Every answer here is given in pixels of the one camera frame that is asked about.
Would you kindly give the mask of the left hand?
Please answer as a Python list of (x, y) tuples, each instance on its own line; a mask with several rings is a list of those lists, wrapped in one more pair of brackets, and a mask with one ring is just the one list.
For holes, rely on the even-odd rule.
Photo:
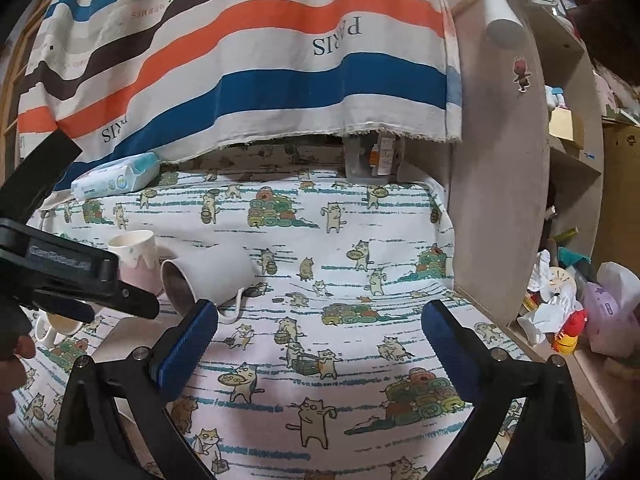
[(36, 354), (31, 336), (21, 336), (13, 350), (13, 356), (0, 365), (0, 422), (5, 427), (9, 416), (15, 412), (13, 393), (26, 384), (26, 370), (22, 359), (32, 359)]

